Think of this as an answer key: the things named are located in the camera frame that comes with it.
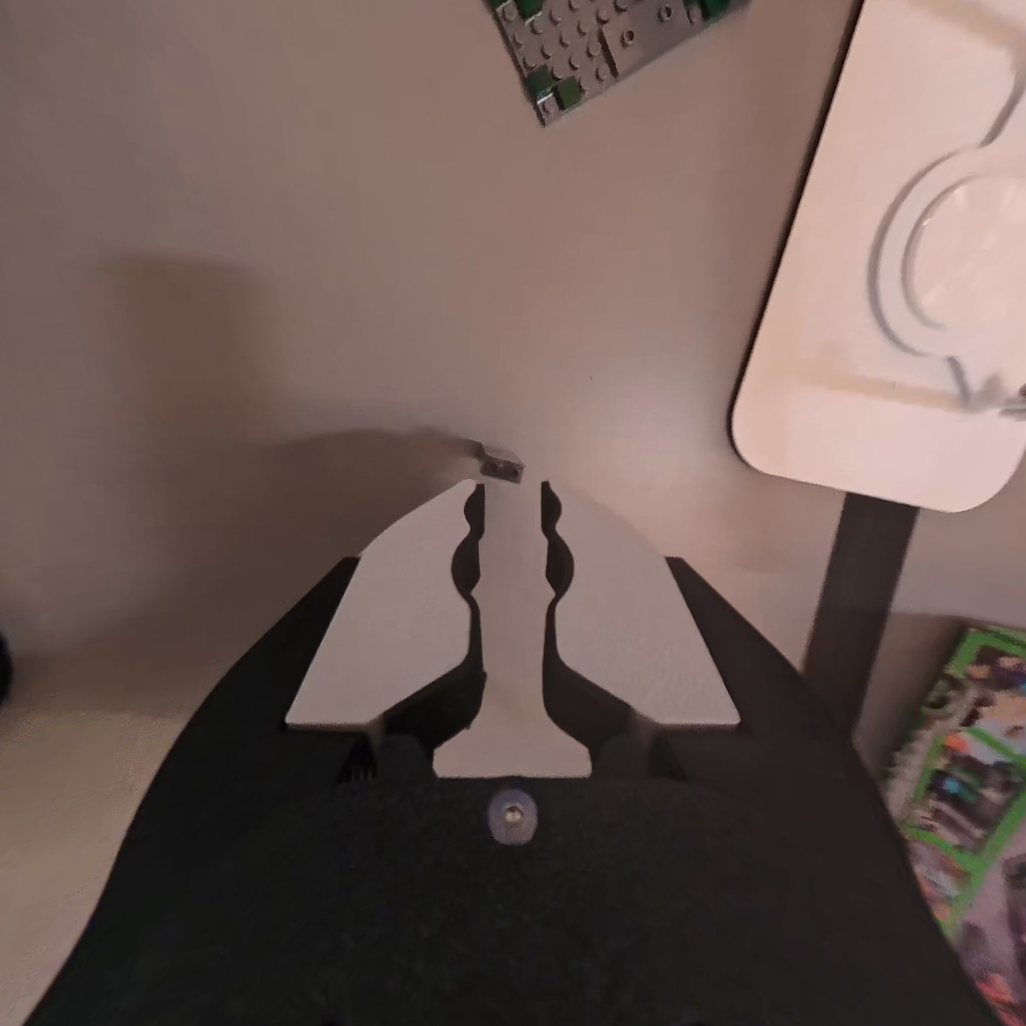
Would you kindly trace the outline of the green toy box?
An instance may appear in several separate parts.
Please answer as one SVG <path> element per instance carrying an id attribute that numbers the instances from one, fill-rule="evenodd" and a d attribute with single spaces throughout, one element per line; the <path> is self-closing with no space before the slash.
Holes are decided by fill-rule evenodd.
<path id="1" fill-rule="evenodd" d="M 973 627 L 883 779 L 930 911 L 1003 1024 L 1025 1023 L 1025 632 Z"/>

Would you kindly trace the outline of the long grey toy brick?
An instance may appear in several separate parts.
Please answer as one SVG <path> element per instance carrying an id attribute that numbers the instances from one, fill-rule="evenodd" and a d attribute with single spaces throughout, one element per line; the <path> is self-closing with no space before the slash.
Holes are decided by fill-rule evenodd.
<path id="1" fill-rule="evenodd" d="M 520 484 L 524 475 L 524 464 L 520 457 L 502 446 L 482 441 L 473 441 L 472 455 L 477 472 L 488 479 Z"/>

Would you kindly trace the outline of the grey studded baseplate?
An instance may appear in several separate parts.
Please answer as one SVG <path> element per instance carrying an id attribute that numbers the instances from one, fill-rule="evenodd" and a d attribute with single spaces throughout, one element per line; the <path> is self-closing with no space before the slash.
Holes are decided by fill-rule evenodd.
<path id="1" fill-rule="evenodd" d="M 551 125 L 708 32 L 746 1 L 485 1 L 523 92 Z"/>

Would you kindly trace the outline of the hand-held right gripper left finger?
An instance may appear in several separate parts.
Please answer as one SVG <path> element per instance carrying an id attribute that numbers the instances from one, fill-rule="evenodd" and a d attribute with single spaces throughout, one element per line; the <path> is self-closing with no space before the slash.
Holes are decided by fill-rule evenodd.
<path id="1" fill-rule="evenodd" d="M 466 479 L 360 554 L 285 716 L 288 727 L 410 736 L 428 752 L 482 703 L 483 485 Z"/>

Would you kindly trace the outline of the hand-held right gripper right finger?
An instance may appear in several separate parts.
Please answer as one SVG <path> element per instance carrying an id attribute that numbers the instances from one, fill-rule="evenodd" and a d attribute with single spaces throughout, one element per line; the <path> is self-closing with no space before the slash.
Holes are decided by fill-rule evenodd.
<path id="1" fill-rule="evenodd" d="M 726 733 L 741 715 L 686 598 L 642 532 L 557 480 L 541 486 L 547 543 L 543 701 L 588 752 L 660 734 Z"/>

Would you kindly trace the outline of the grey desk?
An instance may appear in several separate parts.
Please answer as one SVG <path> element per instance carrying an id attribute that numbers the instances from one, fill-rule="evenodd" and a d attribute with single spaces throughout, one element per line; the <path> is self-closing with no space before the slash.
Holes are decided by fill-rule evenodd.
<path id="1" fill-rule="evenodd" d="M 481 2 L 2 2 L 3 1021 L 212 686 L 470 442 L 526 471 L 445 773 L 587 764 L 543 479 L 802 663 L 842 497 L 726 424 L 852 8 L 753 2 L 544 127 Z"/>

